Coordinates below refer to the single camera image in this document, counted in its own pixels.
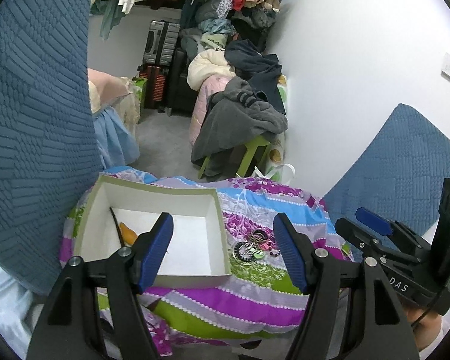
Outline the person's right hand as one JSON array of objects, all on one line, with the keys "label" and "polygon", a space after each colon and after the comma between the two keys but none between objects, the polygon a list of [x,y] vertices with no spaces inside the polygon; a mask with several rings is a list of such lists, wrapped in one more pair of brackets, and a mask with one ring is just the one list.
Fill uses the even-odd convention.
[{"label": "person's right hand", "polygon": [[426,311],[413,306],[403,306],[407,321],[415,323],[415,344],[420,353],[430,352],[444,336],[442,317],[435,311]]}]

